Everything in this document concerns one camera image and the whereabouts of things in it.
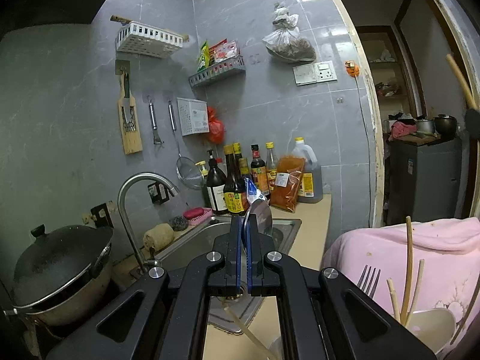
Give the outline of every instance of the beige countertop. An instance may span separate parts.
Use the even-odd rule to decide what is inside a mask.
[[[331,195],[324,195],[323,199],[315,204],[298,203],[294,213],[271,207],[273,218],[301,219],[302,224],[289,256],[296,259],[304,267],[320,268],[331,203]],[[263,301],[262,306],[251,321],[249,329],[266,347],[269,347],[273,340],[280,335],[275,297],[269,297]],[[217,360],[219,358],[265,360],[265,356],[258,351],[246,335],[229,334],[208,325],[203,359]]]

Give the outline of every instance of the strainer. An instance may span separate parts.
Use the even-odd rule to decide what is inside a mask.
[[[203,174],[200,172],[200,169],[195,165],[188,157],[183,157],[180,153],[180,145],[177,138],[177,125],[175,123],[175,116],[173,114],[173,105],[172,100],[169,97],[169,113],[170,113],[170,122],[172,124],[173,137],[175,138],[175,143],[177,144],[178,159],[177,159],[177,176],[178,179],[191,190],[201,190],[205,184],[205,179]]]

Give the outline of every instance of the pink cloth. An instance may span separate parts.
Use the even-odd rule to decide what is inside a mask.
[[[470,303],[480,272],[480,222],[477,218],[438,219],[413,227],[413,274],[410,301],[417,280],[418,264],[425,259],[421,290],[416,310],[447,307],[458,323]],[[392,278],[401,305],[405,288],[407,265],[406,225],[366,228],[349,231],[340,236],[325,253],[322,266],[339,269],[355,284],[366,264],[381,269],[374,300],[393,313],[386,283]],[[450,351],[463,337],[480,310],[480,301],[468,317],[465,327]]]
[[[417,126],[408,125],[408,124],[397,121],[393,123],[391,131],[392,133],[390,134],[390,137],[388,138],[388,140],[394,140],[395,138],[403,137],[404,135],[409,135],[411,132],[416,132]]]

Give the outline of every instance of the rolled cloth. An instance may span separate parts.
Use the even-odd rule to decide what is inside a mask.
[[[162,250],[172,241],[173,229],[168,223],[156,225],[153,229],[146,231],[143,235],[143,244],[147,250],[150,250],[151,247],[154,247],[155,251]]]

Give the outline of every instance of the pink soap dish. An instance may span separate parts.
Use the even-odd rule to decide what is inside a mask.
[[[199,223],[202,223],[205,221],[207,218],[210,218],[213,215],[213,210],[211,208],[205,208],[203,207],[203,214],[200,216],[196,216],[193,219],[189,219],[188,224],[191,226],[198,225]]]

